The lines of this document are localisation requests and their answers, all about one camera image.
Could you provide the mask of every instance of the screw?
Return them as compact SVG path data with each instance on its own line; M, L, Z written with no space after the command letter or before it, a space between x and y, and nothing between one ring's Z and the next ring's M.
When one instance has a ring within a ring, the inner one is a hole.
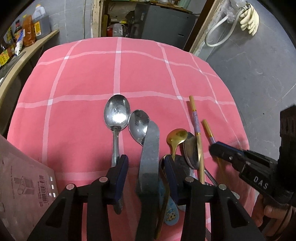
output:
M219 184L218 186L221 190L226 190L227 189L227 186L223 183Z
M193 177L185 177L185 181L191 183L194 181L194 178Z
M108 178L107 177L100 177L99 181L102 183L105 183L106 181L108 181Z
M70 183L66 186L66 189L72 190L74 187L75 187L75 185L73 183Z

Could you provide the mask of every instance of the chopstick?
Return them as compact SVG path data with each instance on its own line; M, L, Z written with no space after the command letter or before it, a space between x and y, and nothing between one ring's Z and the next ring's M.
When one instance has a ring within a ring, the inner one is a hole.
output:
M205 162L204 162L204 156L202 151L202 136L200 132L200 124L198 121L194 98L192 95L189 96L189 100L190 100L190 105L192 110L193 121L194 121L194 131L195 131L196 143L197 143L198 161L200 165L200 171L199 171L200 182L204 184L205 183Z
M214 138L214 136L213 136L213 133L212 133L212 131L211 131L211 129L210 129L210 126L209 126L209 124L208 124L208 122L207 122L206 119L204 119L204 120L202 121L202 125L203 125L203 127L205 128L205 130L206 130L206 133L207 133L207 136L208 136L208 138L209 138L209 142L210 142L210 144L214 144L214 143L216 143L215 138ZM227 177L227 175L226 175L226 173L225 173L225 171L224 171L223 160L221 160L221 159L218 158L218 157L215 157L215 160L216 160L217 163L218 163L218 167L219 167L219 169L220 169L220 171L221 171L222 179L223 179L224 184L225 184L228 188L230 188L230 182L229 182L229 179L228 179L228 177Z

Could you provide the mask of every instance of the white stripe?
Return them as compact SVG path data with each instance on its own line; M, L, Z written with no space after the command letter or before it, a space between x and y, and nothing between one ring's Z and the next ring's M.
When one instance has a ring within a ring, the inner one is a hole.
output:
M56 180L59 181L89 181L103 177L107 174L107 172L108 170L96 172L55 172L55 177ZM129 167L128 173L130 175L138 175L139 167Z
M145 53L145 52L141 52L141 51L134 51L134 50L113 50L113 51L88 51L88 52L82 52L80 54L75 54L75 55L72 55L72 56L67 56L68 59L75 59L75 58L79 58L81 56L85 56L85 55L97 55L97 54L114 54L114 53L118 53L118 54L121 54L121 53L134 53L134 54L140 54L140 55L143 55L143 56L147 56L149 58L152 58L152 59L155 59L155 60L159 60L159 61L162 61L162 62L166 62L168 64L171 64L171 65L176 65L176 66L185 66L185 67L190 67L194 70L197 70L199 72L200 69L198 68L195 68L194 66L190 65L190 64L182 64L182 63L176 63L176 62L173 62L173 61L168 61L167 59L163 59L163 58L158 58L158 57L155 57L151 54L148 54L148 53ZM49 65L49 64L53 64L55 62L58 62L58 61L61 61L61 60L64 60L65 57L62 57L62 58L57 58L57 59L54 59L54 60L51 60L51 61L42 61L42 62L39 62L35 67L39 66L39 65ZM203 74L207 74L207 75L210 75L210 76L213 76L213 77L216 77L216 78L219 78L219 76L217 75L214 75L214 74L211 74L211 73L207 73L207 72L201 72Z
M195 59L194 59L194 55L193 55L193 54L191 54L191 58L192 58L193 62L195 63L196 67L199 68L199 66L197 65L197 63L196 63L196 61L195 61ZM213 87L212 87L212 85L211 85L211 82L210 82L209 78L208 78L207 75L204 74L203 72L201 72L201 73L202 73L202 75L204 75L204 76L206 77L207 82L209 83L209 86L210 86L210 88L211 88L211 90L212 90L212 93L213 93L213 96L214 96L214 98L215 98L215 102L216 102L216 104L218 105L218 107L219 107L219 109L220 109L220 111L221 111L221 114L222 114L224 120L226 121L226 123L228 123L228 121L227 121L227 119L226 119L226 116L224 115L224 113L223 113L223 111L222 111L222 109L221 109L221 106L220 106L220 104L219 104L218 101L217 101L217 98L216 98L215 92L214 92L214 90L213 90ZM241 144L240 144L240 142L239 142L239 139L237 138L237 135L235 134L235 132L234 132L232 126L229 125L229 127L230 127L230 129L232 130L232 132L233 132L235 138L237 139L237 142L238 142L238 144L239 144L239 146L240 146L240 148L241 148L242 146L241 146Z
M162 51L162 53L163 53L163 58L164 58L165 60L167 60L167 56L166 56L166 53L165 53L165 49L164 49L164 47L161 46L159 43L157 43L157 45L161 48L161 51ZM173 75L173 72L172 72L172 70L171 70L171 68L170 68L170 64L169 64L168 62L166 62L165 65L166 65L166 67L167 67L167 69L168 69L168 72L170 73L170 78L171 78L171 80L172 80L172 85L173 85L173 88L174 88L174 91L175 91L176 96L181 96L181 94L180 94L180 92L179 92L179 89L178 89L178 87L177 87L176 79L175 79L175 77L174 77L174 75ZM192 125L192 123L191 123L191 120L190 120L190 117L189 117L188 110L185 108L185 105L184 105L184 102L183 102L182 99L180 100L180 102L181 102L182 108L183 108L183 110L184 110L184 112L185 112L186 118L187 118L187 120L188 120L188 124L189 124L189 127L190 127L190 132L191 132L191 133L194 133L194 128L193 128L193 125Z
M76 42L68 51L66 56L69 56L71 54L71 52L73 51L73 49L80 43L80 41ZM62 71L65 68L66 62L68 61L68 59L64 59L63 62L61 63L61 66L57 72L57 75L54 79L54 82L52 84L52 88L50 90L50 95L49 95L49 99L53 99L54 97L54 93L55 90L57 88L57 83L59 81L59 78L62 74ZM50 118L50 111L52 109L52 105L47 105L46 107L46 111L45 111L45 120L44 120L44 127L43 127L43 140L42 140L42 163L47 165L47 148L48 148L48 133L49 133L49 118Z
M121 62L121 38L117 38L113 93L120 93L120 62Z
M189 101L188 97L182 97L182 96L174 96L170 94L164 94L160 92L155 91L138 91L138 92L122 92L122 95L124 95L126 98L138 98L138 97L163 97L167 99L173 99L178 100L182 98L183 101ZM62 102L62 101L95 101L95 100L108 100L113 94L101 94L101 95L62 95L59 97L53 98L53 104ZM215 99L211 96L194 96L194 100L196 101L212 101L216 103ZM233 101L217 101L220 105L234 105L236 106L235 102ZM48 100L38 101L35 103L24 103L20 102L17 104L17 108L35 108L40 106L46 106L48 104Z

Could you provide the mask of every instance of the yellow label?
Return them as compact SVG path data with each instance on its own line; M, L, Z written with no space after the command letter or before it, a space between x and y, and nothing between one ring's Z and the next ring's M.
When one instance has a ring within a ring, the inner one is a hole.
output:
M15 47L13 45L10 46L12 55L15 54Z
M9 55L7 50L4 50L1 54L0 54L0 64L3 66L6 64L6 62L9 60Z
M41 28L40 28L40 22L39 21L34 24L34 29L35 29L35 36L36 37L41 35Z

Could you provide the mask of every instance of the pink tablecloth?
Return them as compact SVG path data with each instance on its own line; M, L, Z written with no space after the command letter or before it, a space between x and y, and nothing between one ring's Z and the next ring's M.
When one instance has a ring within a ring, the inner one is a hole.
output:
M159 126L160 157L170 152L166 143L170 131L184 128L194 133L189 95L194 96L199 119L208 121L217 140L249 147L230 92L206 62L169 45L128 38L86 39L47 50L21 92L8 140L53 168L59 191L68 183L89 184L111 166L112 133L103 113L107 100L117 93L127 97L131 111L144 110ZM204 132L202 142L205 166L219 181ZM135 185L141 146L126 128L119 135L119 148L129 157L129 170L122 214L108 208L110 229L114 241L131 241L140 217ZM231 166L227 173L250 214L254 190ZM208 227L209 213L207 208ZM180 240L183 219L180 211L175 226L164 224L160 240Z

